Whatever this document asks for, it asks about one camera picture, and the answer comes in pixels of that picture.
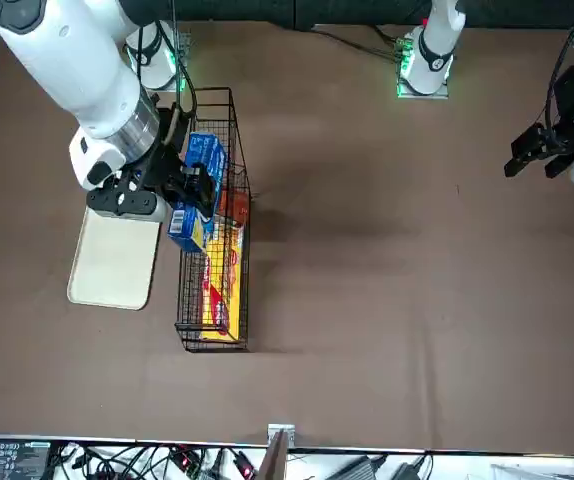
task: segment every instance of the yellow box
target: yellow box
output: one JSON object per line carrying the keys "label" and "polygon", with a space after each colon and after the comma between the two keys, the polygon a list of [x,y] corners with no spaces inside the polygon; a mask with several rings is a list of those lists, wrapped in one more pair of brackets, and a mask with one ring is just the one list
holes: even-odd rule
{"label": "yellow box", "polygon": [[[220,331],[202,332],[203,339],[237,342],[240,338],[244,229],[227,224],[221,218],[215,219],[214,235],[207,241],[205,248],[205,270],[201,285],[202,322],[223,325],[223,328]],[[227,252],[226,236],[231,238]]]}

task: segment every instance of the cardboard box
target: cardboard box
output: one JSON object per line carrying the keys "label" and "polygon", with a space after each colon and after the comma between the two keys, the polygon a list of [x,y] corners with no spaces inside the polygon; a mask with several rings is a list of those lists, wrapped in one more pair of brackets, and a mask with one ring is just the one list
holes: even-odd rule
{"label": "cardboard box", "polygon": [[[189,167],[197,164],[203,164],[207,167],[207,173],[216,184],[217,199],[220,199],[226,161],[227,155],[216,135],[202,132],[189,134],[185,164]],[[178,202],[177,205],[174,205],[167,236],[186,252],[204,252],[213,230],[213,215],[211,218],[205,218],[196,207]]]}
{"label": "cardboard box", "polygon": [[213,238],[207,242],[202,281],[202,322],[221,328],[202,332],[203,339],[237,342],[240,338],[240,290],[245,227],[216,217]]}

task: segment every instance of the green light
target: green light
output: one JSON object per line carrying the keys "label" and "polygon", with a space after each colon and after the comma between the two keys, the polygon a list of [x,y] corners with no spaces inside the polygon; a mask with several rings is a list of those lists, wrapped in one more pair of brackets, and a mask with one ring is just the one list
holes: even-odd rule
{"label": "green light", "polygon": [[[169,50],[166,50],[165,53],[167,56],[167,63],[169,63],[169,67],[173,71],[176,71],[176,59],[174,58],[174,54]],[[183,75],[183,77],[180,81],[180,90],[183,91],[184,89],[185,89],[185,76]]]}

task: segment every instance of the blue box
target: blue box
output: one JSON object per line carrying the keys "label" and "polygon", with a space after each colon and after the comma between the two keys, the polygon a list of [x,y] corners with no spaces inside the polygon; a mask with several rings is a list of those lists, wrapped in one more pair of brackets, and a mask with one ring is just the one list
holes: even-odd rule
{"label": "blue box", "polygon": [[193,132],[189,134],[185,164],[193,167],[203,164],[207,173],[214,179],[216,202],[214,212],[206,219],[196,209],[178,202],[174,205],[171,221],[167,229],[167,236],[186,252],[203,252],[207,240],[214,232],[214,215],[220,201],[220,188],[222,186],[223,170],[227,161],[225,150],[218,137],[212,133]]}

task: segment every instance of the metal bracket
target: metal bracket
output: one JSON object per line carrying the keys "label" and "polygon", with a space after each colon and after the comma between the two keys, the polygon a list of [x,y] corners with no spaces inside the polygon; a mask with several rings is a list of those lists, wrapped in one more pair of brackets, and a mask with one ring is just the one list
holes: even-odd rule
{"label": "metal bracket", "polygon": [[294,448],[294,443],[296,439],[296,426],[284,423],[270,423],[267,425],[267,444],[269,445],[276,434],[281,431],[287,434],[287,440],[289,441],[289,448]]}

